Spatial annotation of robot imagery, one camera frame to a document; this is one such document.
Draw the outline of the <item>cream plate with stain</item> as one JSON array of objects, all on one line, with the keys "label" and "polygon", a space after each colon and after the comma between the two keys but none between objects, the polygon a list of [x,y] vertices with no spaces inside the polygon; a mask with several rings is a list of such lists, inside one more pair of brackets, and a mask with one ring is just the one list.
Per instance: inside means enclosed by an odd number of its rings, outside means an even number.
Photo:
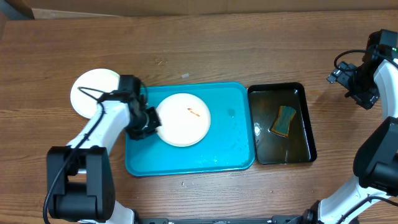
[{"label": "cream plate with stain", "polygon": [[91,119],[97,110],[97,102],[81,92],[78,87],[85,87],[83,91],[99,98],[103,93],[118,89],[120,75],[112,70],[96,68],[82,74],[73,84],[70,101],[73,109],[81,116]]}]

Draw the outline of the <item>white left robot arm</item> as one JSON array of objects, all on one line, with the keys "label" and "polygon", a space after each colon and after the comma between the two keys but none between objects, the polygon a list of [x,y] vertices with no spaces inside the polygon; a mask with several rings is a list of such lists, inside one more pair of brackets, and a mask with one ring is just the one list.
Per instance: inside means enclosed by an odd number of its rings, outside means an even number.
[{"label": "white left robot arm", "polygon": [[155,108],[106,100],[82,132],[66,146],[47,153],[47,194],[43,219],[79,223],[134,223],[136,214],[116,201],[109,153],[122,131],[134,140],[154,134],[160,125]]}]

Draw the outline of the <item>green and yellow sponge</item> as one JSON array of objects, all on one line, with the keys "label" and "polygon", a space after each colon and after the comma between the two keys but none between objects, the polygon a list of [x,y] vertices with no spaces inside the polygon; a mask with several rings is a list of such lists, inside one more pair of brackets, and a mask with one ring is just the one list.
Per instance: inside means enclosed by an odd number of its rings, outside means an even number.
[{"label": "green and yellow sponge", "polygon": [[296,110],[293,107],[285,105],[280,106],[277,117],[270,128],[270,132],[287,138],[289,136],[290,125],[295,115]]}]

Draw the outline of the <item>white plate with stain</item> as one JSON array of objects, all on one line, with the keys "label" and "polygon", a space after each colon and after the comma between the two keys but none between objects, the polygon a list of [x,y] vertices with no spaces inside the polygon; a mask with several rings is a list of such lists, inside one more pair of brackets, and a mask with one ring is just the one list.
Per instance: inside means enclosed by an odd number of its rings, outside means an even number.
[{"label": "white plate with stain", "polygon": [[158,105],[156,112],[161,123],[157,135],[171,146],[192,146],[200,142],[210,130],[210,109],[193,94],[170,95]]}]

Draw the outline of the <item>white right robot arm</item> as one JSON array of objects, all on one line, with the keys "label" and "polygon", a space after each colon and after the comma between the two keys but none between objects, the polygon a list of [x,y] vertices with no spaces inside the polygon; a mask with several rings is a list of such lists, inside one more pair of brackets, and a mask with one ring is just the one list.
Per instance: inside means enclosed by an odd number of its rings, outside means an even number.
[{"label": "white right robot arm", "polygon": [[380,201],[397,205],[389,200],[397,196],[397,60],[383,60],[373,80],[384,121],[358,149],[353,176],[291,223],[351,223]]}]

